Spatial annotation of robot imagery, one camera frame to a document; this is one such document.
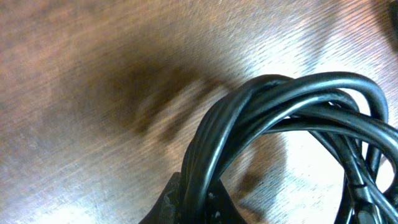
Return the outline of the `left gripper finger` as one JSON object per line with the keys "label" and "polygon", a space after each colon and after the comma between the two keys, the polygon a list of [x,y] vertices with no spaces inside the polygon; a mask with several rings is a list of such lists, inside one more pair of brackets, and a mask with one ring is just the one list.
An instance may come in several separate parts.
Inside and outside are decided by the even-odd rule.
{"label": "left gripper finger", "polygon": [[[181,173],[175,172],[163,189],[155,205],[139,222],[140,224],[180,223],[179,183]],[[206,196],[200,223],[246,223],[219,180]]]}

